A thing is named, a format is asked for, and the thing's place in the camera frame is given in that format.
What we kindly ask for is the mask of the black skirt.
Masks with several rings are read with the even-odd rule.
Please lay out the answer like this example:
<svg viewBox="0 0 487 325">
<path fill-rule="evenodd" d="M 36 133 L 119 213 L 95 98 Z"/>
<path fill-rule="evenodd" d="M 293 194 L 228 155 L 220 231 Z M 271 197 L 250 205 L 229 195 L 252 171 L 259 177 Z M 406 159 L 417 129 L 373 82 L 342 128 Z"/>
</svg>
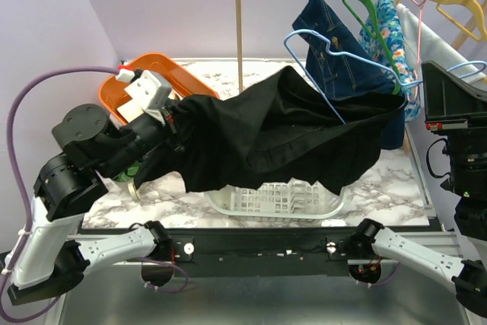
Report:
<svg viewBox="0 0 487 325">
<path fill-rule="evenodd" d="M 374 92 L 326 102 L 287 66 L 236 97 L 194 94 L 172 103 L 183 150 L 160 145 L 134 183 L 175 171 L 189 192 L 297 179 L 339 194 L 375 165 L 382 132 L 405 104 L 402 95 Z"/>
</svg>

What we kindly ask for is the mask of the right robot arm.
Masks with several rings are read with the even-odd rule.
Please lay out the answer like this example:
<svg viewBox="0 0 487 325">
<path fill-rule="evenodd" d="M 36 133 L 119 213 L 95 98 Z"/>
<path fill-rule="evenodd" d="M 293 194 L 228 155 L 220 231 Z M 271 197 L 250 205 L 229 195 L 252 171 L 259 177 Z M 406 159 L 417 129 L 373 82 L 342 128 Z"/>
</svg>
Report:
<svg viewBox="0 0 487 325">
<path fill-rule="evenodd" d="M 340 246 L 343 255 L 394 260 L 443 285 L 468 311 L 486 316 L 486 92 L 437 62 L 422 65 L 425 127 L 444 143 L 450 169 L 441 188 L 459 196 L 454 221 L 476 260 L 448 255 L 366 218 Z"/>
</svg>

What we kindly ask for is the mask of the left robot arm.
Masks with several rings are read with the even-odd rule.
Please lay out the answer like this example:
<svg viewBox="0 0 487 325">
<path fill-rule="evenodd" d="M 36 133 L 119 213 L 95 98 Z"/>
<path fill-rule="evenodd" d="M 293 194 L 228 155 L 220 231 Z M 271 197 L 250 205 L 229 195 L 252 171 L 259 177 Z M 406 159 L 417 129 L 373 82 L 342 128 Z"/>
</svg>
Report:
<svg viewBox="0 0 487 325">
<path fill-rule="evenodd" d="M 13 305 L 56 298 L 79 285 L 89 273 L 114 263 L 147 258 L 172 260 L 172 240 L 163 225 L 148 221 L 111 239 L 81 243 L 68 236 L 113 179 L 156 147 L 176 149 L 176 126 L 168 107 L 116 128 L 95 104 L 70 110 L 52 134 L 62 153 L 46 162 L 33 185 L 33 222 L 27 242 L 12 264 L 7 293 Z"/>
</svg>

